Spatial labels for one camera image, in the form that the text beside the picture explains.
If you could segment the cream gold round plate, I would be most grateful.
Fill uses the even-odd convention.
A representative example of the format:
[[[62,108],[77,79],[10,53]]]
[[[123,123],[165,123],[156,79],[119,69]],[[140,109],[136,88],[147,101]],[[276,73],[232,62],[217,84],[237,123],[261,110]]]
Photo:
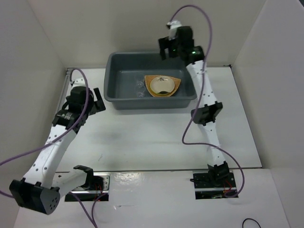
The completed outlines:
[[[149,85],[150,90],[156,95],[169,95],[175,88],[174,81],[168,76],[157,76]]]

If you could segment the woven bamboo tray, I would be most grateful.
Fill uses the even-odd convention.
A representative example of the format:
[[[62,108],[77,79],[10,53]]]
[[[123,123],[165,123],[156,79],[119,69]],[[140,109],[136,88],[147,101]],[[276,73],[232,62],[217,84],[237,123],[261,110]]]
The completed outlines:
[[[145,75],[145,76],[144,76],[146,88],[147,88],[147,90],[148,90],[148,92],[149,92],[149,94],[150,94],[151,96],[153,96],[153,97],[170,97],[170,96],[174,95],[174,94],[177,92],[177,90],[179,89],[179,86],[180,86],[180,84],[181,84],[181,80],[178,79],[178,78],[175,78],[175,77],[168,76],[168,77],[170,77],[170,78],[174,81],[174,83],[175,83],[175,88],[174,88],[173,92],[171,92],[169,95],[165,95],[165,96],[161,96],[161,95],[156,95],[156,94],[154,94],[154,93],[150,90],[149,85],[150,85],[150,82],[151,82],[155,77],[157,77],[157,76],[160,76],[160,75]]]

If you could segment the clear plastic cup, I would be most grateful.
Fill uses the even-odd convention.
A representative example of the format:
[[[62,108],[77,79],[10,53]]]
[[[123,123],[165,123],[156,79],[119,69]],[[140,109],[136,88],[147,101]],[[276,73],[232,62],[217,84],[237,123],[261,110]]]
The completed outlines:
[[[145,97],[145,91],[146,91],[145,86],[136,86],[134,88],[134,90],[135,90],[136,97],[139,97],[139,98]]]
[[[145,79],[144,79],[144,76],[143,75],[136,75],[135,77],[135,86],[137,88],[141,88],[141,87],[144,87],[145,85]]]

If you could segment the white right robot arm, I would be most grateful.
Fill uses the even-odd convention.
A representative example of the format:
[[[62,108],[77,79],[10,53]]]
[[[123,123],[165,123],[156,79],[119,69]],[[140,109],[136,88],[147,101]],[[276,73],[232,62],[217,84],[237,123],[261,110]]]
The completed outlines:
[[[229,175],[229,167],[216,132],[216,117],[223,108],[214,95],[206,68],[206,55],[202,47],[196,46],[193,39],[193,31],[190,26],[182,26],[178,21],[167,24],[169,35],[158,40],[160,56],[179,57],[186,66],[191,76],[198,104],[191,111],[191,122],[195,123],[202,133],[207,136],[208,147],[207,166],[208,181],[214,187],[220,186]]]

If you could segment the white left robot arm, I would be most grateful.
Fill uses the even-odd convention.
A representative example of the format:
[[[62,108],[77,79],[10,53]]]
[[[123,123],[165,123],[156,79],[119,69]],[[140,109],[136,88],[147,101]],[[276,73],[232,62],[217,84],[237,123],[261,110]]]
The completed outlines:
[[[20,207],[49,215],[60,199],[74,189],[102,188],[104,179],[95,176],[92,168],[83,165],[75,166],[64,175],[56,174],[64,153],[88,116],[105,110],[99,89],[94,88],[89,94],[87,91],[85,86],[72,88],[52,122],[47,147],[21,180],[11,182],[9,190]]]

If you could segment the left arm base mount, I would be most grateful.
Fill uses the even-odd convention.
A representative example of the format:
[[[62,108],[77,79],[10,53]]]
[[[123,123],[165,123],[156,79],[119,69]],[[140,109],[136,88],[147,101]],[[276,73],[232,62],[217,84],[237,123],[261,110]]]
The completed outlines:
[[[109,172],[95,172],[94,180],[90,187],[83,188],[77,187],[64,197],[65,202],[77,202],[77,199],[72,196],[75,194],[81,202],[93,202],[93,201],[108,201],[109,189],[110,189],[110,177]]]

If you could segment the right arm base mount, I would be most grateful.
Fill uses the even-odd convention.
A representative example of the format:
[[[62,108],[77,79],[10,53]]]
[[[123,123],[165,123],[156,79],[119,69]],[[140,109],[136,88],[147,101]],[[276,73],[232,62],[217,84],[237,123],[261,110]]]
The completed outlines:
[[[213,183],[207,171],[193,171],[190,182],[194,185],[196,200],[224,199],[237,193],[234,174],[229,173],[227,177],[217,183]]]

